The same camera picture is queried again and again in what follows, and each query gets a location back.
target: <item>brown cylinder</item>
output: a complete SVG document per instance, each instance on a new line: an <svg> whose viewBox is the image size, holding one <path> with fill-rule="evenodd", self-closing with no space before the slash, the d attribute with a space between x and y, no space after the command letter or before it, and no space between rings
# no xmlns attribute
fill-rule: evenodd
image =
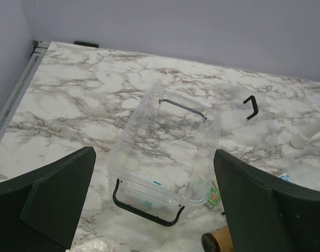
<svg viewBox="0 0 320 252"><path fill-rule="evenodd" d="M234 252L229 226L202 235L205 252Z"/></svg>

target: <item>white tube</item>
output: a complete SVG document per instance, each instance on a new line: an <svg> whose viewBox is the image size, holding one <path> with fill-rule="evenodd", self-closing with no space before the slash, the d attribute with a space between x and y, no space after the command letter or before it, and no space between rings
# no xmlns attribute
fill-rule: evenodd
<svg viewBox="0 0 320 252"><path fill-rule="evenodd" d="M302 148L311 141L311 138L320 132L320 119L311 124L307 129L295 135L291 139L291 145L295 148Z"/></svg>

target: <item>gray wall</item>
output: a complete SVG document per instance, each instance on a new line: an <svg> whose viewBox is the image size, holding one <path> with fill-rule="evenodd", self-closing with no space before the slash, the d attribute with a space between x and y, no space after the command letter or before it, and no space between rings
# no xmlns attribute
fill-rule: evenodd
<svg viewBox="0 0 320 252"><path fill-rule="evenodd" d="M31 38L20 0L1 0L0 110L29 61Z"/></svg>
<svg viewBox="0 0 320 252"><path fill-rule="evenodd" d="M22 0L36 40L320 80L320 0Z"/></svg>

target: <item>marble vein pattern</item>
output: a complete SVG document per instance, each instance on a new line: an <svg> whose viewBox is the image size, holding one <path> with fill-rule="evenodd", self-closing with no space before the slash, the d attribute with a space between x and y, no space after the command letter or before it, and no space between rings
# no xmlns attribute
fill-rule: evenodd
<svg viewBox="0 0 320 252"><path fill-rule="evenodd" d="M214 109L218 95L229 88L263 94L277 144L256 147L222 135L219 148L274 175L283 173L283 157L298 151L290 138L320 117L320 82L52 42L0 143L0 182L93 146L95 171L71 252L197 252L203 233L226 224L221 204L212 210L202 206L168 228L112 202L108 152L154 85ZM320 140L309 147L320 149Z"/></svg>

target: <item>black handle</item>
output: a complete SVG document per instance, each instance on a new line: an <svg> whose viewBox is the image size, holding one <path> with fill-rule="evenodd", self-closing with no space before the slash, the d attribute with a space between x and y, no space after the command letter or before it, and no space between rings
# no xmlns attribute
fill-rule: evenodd
<svg viewBox="0 0 320 252"><path fill-rule="evenodd" d="M173 104L173 105L175 105L175 106L177 106L177 107L180 107L180 108L182 108L182 109L189 110L190 112L193 112L193 113L195 113L195 114L199 114L201 117L204 118L204 121L207 119L207 117L205 117L205 115L203 115L203 113L201 113L200 111L197 111L197 110L195 110L195 109L191 109L191 108L189 108L189 107L186 107L186 106L184 106L184 105L181 105L181 104L179 104L179 103L177 103L177 102L174 102L174 101L171 101L171 100L168 100L168 99L162 99L162 100L159 99L159 104L160 104L161 102L163 102L163 101L168 102L168 103L170 103L170 104Z"/></svg>
<svg viewBox="0 0 320 252"><path fill-rule="evenodd" d="M143 218L146 218L150 221L156 222L156 223L158 223L162 226L166 226L166 227L170 227L170 226L174 225L179 220L180 214L182 213L184 206L182 206L180 208L180 210L178 211L178 213L176 215L176 218L172 222L168 222L164 219L159 218L158 216L154 216L154 215L145 213L135 207L132 207L131 205L127 205L121 201L118 201L116 194L117 194L117 191L119 188L119 183L120 183L120 179L117 179L117 185L116 185L116 188L114 189L114 192L113 192L113 201L118 207L121 207L127 211L130 211L131 213L137 214Z"/></svg>
<svg viewBox="0 0 320 252"><path fill-rule="evenodd" d="M246 100L244 100L244 104L246 104L249 100L252 101L253 114L246 118L248 121L249 121L250 119L252 119L253 117L255 117L255 116L259 113L258 104L256 104L256 99L255 99L255 97L254 97L254 96L248 97Z"/></svg>

